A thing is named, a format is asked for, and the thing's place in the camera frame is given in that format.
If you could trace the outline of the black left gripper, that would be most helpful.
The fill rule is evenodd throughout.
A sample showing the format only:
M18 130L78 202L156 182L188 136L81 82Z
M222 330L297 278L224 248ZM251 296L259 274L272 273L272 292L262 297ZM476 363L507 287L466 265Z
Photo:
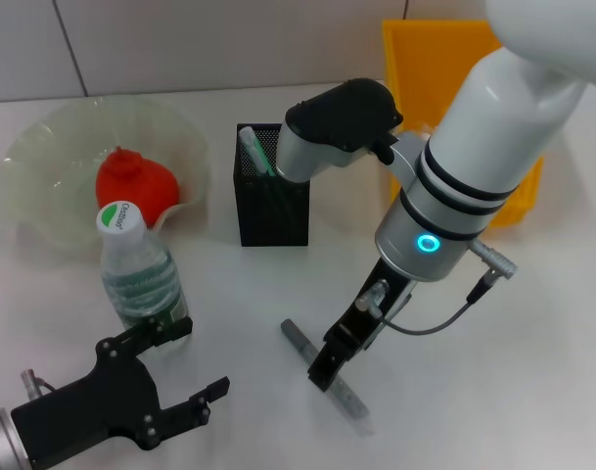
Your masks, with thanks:
M114 437L150 450L205 426L209 405L228 394L229 378L224 376L160 412L156 385L137 358L152 348L179 342L192 331L190 317L168 325L155 318L144 320L99 342L95 366L86 376L13 409L11 417L31 467L49 469Z

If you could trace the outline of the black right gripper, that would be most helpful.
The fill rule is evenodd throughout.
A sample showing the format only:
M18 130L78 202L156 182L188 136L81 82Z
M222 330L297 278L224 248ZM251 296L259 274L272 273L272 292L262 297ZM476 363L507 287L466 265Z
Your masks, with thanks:
M373 343L385 327L382 319L396 316L416 284L378 260L357 298L325 334L323 347L308 368L308 378L320 391L327 392L342 367Z

